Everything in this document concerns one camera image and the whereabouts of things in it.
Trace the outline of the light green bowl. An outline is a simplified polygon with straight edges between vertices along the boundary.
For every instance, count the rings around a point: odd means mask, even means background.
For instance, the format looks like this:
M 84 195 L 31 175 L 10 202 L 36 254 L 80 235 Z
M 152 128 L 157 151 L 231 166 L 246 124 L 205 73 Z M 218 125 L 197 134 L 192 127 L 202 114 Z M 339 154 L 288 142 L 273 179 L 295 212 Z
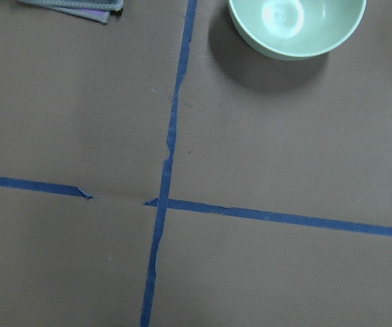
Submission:
M 232 22 L 243 40 L 260 54 L 282 61 L 324 55 L 357 29 L 367 2 L 360 0 L 235 0 Z

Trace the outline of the grey folded cloth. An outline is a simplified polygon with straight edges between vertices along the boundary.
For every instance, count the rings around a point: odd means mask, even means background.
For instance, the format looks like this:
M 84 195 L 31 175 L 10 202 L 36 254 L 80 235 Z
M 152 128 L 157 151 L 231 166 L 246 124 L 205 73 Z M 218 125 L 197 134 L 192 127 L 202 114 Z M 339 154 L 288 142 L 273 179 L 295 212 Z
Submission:
M 19 3 L 62 12 L 105 25 L 112 12 L 120 12 L 123 9 L 124 0 L 23 0 Z

